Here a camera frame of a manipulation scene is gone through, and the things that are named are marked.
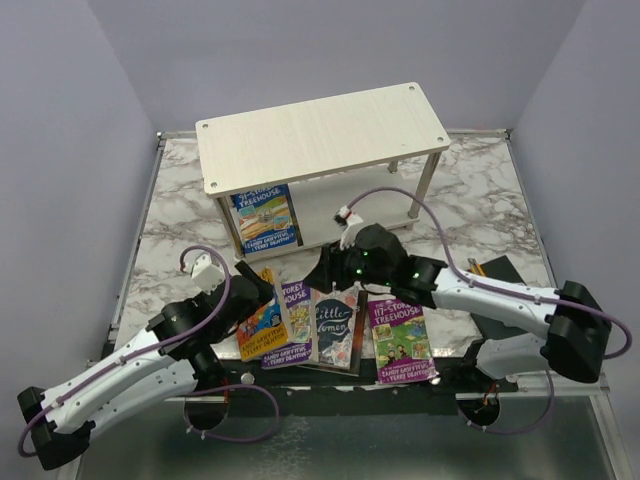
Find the orange 130-Storey Treehouse book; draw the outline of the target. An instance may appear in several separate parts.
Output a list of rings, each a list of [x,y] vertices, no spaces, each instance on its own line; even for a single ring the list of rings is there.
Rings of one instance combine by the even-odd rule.
[[[290,342],[292,333],[288,309],[280,278],[275,270],[265,267],[259,277],[271,285],[273,298],[245,320],[236,332],[240,358],[256,360]]]

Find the blue 91-Storey Treehouse book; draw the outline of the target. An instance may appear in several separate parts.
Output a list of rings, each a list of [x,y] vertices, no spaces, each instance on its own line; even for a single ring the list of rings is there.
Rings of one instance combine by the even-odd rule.
[[[244,254],[303,245],[287,184],[237,193],[231,201]]]

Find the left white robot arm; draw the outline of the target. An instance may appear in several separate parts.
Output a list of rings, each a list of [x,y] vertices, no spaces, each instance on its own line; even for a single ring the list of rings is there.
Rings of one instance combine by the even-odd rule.
[[[120,349],[56,387],[17,397],[27,435],[46,471],[81,456],[119,421],[165,399],[214,392],[227,374],[214,345],[274,299],[264,273],[240,261],[209,291],[167,304]]]

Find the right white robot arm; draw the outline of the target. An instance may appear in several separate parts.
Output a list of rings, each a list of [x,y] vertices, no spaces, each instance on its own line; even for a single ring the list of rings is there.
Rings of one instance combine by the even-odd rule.
[[[372,284],[409,305],[464,311],[520,329],[518,336],[473,347],[472,358],[459,367],[461,383],[472,391],[494,379],[542,370],[592,384],[599,379],[611,332],[610,321],[580,283],[535,288],[461,272],[407,253],[379,224],[361,230],[349,247],[323,245],[304,283],[325,294]]]

